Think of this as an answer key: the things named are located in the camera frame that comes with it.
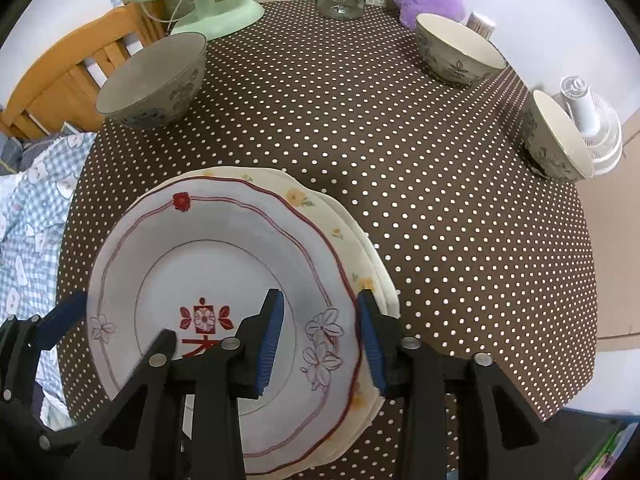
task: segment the table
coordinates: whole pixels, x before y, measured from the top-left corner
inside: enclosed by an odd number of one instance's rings
[[[473,89],[433,80],[413,33],[381,7],[338,22],[313,2],[266,4],[260,22],[209,44],[177,124],[105,122],[69,213],[58,300],[87,288],[110,229],[163,180],[221,164],[284,169],[369,233],[408,334],[451,355],[492,352],[547,418],[593,373],[596,283],[575,187],[521,158],[526,95],[511,68]],[[108,402],[85,336],[81,321],[58,346],[77,420]],[[401,409],[387,402],[342,459],[301,476],[391,476]]]

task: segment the fan base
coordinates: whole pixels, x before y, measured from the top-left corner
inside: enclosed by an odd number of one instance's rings
[[[253,0],[222,0],[212,6],[214,14],[199,18],[195,11],[178,20],[171,31],[199,32],[208,40],[214,40],[237,32],[257,22],[264,14],[264,7]]]

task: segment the stack of plates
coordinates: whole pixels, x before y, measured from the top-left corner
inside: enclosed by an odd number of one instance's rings
[[[281,171],[193,171],[122,216],[94,262],[87,303],[105,392],[116,396],[160,329],[178,335],[174,359],[203,352],[256,314],[269,288],[284,292],[286,312],[271,383],[239,401],[246,472],[279,480],[335,460],[382,405],[355,297],[371,288],[396,317],[398,297],[340,203]],[[189,398],[187,434],[192,408]]]

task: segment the wooden chair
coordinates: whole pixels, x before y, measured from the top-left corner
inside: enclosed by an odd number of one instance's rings
[[[145,5],[153,15],[162,15],[159,2]],[[104,117],[95,109],[99,88],[82,61],[93,57],[108,78],[129,58],[122,39],[132,33],[143,46],[164,37],[161,23],[149,19],[139,4],[116,7],[67,34],[20,79],[0,114],[0,129],[28,139],[47,134],[38,123],[48,132],[59,131],[64,121],[86,131],[100,129]]]

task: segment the ceramic bowl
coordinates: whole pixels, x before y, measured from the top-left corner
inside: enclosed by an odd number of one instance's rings
[[[522,131],[529,154],[546,175],[561,180],[593,176],[591,152],[569,115],[540,90],[529,94]]]
[[[444,81],[473,85],[506,67],[502,54],[478,33],[437,14],[418,14],[415,27],[420,55]]]
[[[202,86],[207,38],[183,32],[139,50],[104,83],[97,110],[131,128],[159,128],[180,119]]]

